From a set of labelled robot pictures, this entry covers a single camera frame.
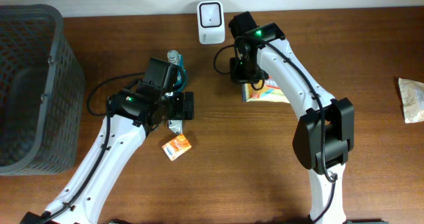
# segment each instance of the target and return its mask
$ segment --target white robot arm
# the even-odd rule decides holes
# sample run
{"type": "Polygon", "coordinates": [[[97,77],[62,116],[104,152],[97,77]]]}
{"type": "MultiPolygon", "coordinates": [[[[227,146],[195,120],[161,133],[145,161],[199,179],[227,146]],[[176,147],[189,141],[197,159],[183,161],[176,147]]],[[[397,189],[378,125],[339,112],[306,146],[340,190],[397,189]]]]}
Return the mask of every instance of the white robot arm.
{"type": "Polygon", "coordinates": [[[236,83],[251,83],[257,89],[253,84],[262,80],[263,86],[269,74],[299,120],[293,149],[309,170],[310,222],[344,223],[341,181],[347,154],[353,148],[352,104],[346,98],[337,101],[312,78],[274,23],[257,26],[250,13],[245,12],[236,15],[229,28],[235,38],[237,57],[230,61],[231,79],[236,83]]]}
{"type": "MultiPolygon", "coordinates": [[[[104,118],[99,134],[87,156],[59,196],[48,204],[46,211],[56,213],[63,208],[63,203],[75,196],[102,150],[102,144],[105,142],[106,122],[106,118],[104,118]]],[[[119,174],[135,150],[143,144],[145,138],[146,133],[143,126],[136,127],[133,125],[133,120],[120,115],[112,117],[107,147],[109,150],[105,152],[91,181],[72,204],[72,207],[53,218],[53,221],[61,224],[97,223],[101,208],[119,174]]]]}
{"type": "Polygon", "coordinates": [[[185,81],[181,67],[151,58],[143,80],[110,97],[103,125],[77,172],[42,216],[28,212],[21,223],[97,223],[119,174],[149,132],[166,120],[193,119],[193,93],[176,91],[178,72],[185,81]]]}
{"type": "MultiPolygon", "coordinates": [[[[287,39],[276,39],[270,42],[279,51],[282,51],[286,56],[306,75],[307,79],[315,87],[316,92],[319,94],[323,107],[331,105],[331,100],[335,99],[333,95],[322,88],[309,74],[309,72],[302,66],[299,60],[290,47],[287,39]]],[[[318,104],[314,100],[310,89],[305,81],[285,60],[276,54],[274,50],[269,47],[258,50],[257,63],[261,69],[272,76],[272,79],[278,84],[283,91],[284,95],[289,100],[297,119],[306,115],[307,110],[318,110],[318,104]]],[[[329,206],[328,211],[317,220],[318,224],[326,223],[343,223],[346,221],[346,215],[343,212],[343,198],[342,198],[342,176],[345,170],[345,164],[337,164],[330,167],[327,171],[331,174],[336,173],[338,176],[337,185],[335,187],[334,198],[329,206]]],[[[331,196],[331,183],[328,182],[324,174],[319,175],[314,170],[309,170],[309,179],[311,181],[312,191],[312,208],[310,217],[312,220],[324,211],[329,204],[331,196]]]]}

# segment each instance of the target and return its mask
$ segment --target snack package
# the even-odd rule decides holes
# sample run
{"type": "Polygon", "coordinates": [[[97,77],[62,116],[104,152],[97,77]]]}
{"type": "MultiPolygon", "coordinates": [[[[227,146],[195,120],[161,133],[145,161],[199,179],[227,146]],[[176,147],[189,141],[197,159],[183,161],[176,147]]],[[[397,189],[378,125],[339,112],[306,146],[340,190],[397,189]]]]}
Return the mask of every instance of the snack package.
{"type": "Polygon", "coordinates": [[[183,134],[173,138],[170,142],[167,142],[162,146],[166,155],[171,161],[181,156],[187,150],[191,149],[191,145],[183,134]]]}
{"type": "Polygon", "coordinates": [[[424,121],[424,84],[399,78],[405,123],[424,121]]]}
{"type": "MultiPolygon", "coordinates": [[[[256,84],[255,87],[259,88],[261,85],[262,81],[256,84]]],[[[271,76],[269,79],[265,80],[264,87],[259,91],[253,90],[250,84],[243,85],[243,102],[250,101],[272,101],[289,103],[289,100],[283,94],[283,92],[271,76]]]]}

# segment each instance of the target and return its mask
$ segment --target small orange box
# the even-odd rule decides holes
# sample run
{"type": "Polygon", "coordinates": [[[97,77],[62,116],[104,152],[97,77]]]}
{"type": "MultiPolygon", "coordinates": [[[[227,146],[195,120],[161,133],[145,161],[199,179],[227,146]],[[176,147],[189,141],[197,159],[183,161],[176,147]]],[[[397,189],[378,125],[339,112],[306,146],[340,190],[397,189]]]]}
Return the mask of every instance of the small orange box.
{"type": "Polygon", "coordinates": [[[181,154],[191,149],[191,145],[183,134],[173,138],[170,142],[162,145],[166,155],[171,161],[174,161],[181,154]]]}

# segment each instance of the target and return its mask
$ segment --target wood grain surface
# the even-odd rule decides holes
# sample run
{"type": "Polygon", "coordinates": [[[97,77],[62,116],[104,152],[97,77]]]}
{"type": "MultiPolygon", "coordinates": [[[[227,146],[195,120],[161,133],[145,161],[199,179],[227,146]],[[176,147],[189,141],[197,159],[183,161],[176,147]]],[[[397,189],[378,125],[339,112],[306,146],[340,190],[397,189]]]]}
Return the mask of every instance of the wood grain surface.
{"type": "MultiPolygon", "coordinates": [[[[225,15],[227,24],[234,14],[225,15]]],[[[343,180],[348,219],[424,223],[424,123],[405,124],[398,78],[424,82],[424,8],[338,9],[252,13],[275,22],[311,75],[337,98],[354,104],[355,148],[343,180]]],[[[174,135],[150,134],[113,187],[99,222],[255,223],[306,217],[311,207],[307,171],[292,139],[297,119],[285,103],[243,103],[241,87],[212,68],[218,49],[200,45],[196,15],[65,19],[67,36],[87,81],[145,71],[151,56],[184,55],[195,93],[195,119],[184,133],[193,148],[171,162],[161,146],[174,135]]],[[[231,51],[218,67],[227,70],[231,51]]],[[[107,95],[94,97],[103,111],[107,95]]],[[[74,168],[56,176],[0,177],[1,223],[42,213],[67,184],[101,126],[84,108],[74,168]]]]}

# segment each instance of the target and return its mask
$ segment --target gray plastic basket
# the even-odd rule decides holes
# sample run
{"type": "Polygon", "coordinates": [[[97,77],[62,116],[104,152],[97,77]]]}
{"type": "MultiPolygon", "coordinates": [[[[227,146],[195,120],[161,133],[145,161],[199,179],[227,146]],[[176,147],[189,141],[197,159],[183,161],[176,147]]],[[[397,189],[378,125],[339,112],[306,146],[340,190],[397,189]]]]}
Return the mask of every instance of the gray plastic basket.
{"type": "Polygon", "coordinates": [[[59,11],[0,7],[0,72],[0,175],[71,168],[85,80],[59,11]]]}

